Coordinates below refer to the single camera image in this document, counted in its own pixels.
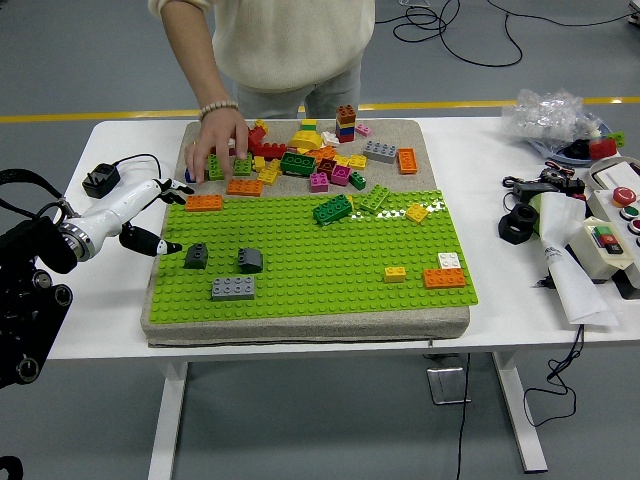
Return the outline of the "person's right hand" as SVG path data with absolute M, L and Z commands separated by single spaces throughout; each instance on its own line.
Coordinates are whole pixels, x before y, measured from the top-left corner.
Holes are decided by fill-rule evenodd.
M 234 108 L 225 107 L 206 114 L 195 142 L 186 148 L 185 165 L 190 178 L 198 184 L 204 182 L 208 156 L 214 148 L 224 178 L 230 180 L 234 171 L 229 154 L 231 140 L 234 141 L 237 156 L 245 159 L 248 127 L 241 113 Z

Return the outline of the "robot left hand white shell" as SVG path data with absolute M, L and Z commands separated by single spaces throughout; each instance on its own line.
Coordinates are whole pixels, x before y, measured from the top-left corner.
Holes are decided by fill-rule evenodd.
M 116 187 L 82 215 L 70 218 L 60 231 L 80 262 L 95 257 L 105 239 L 115 236 L 125 248 L 146 256 L 176 253 L 182 250 L 180 244 L 132 226 L 130 221 L 158 198 L 167 204 L 185 205 L 178 192 L 191 195 L 194 190 L 169 178 Z

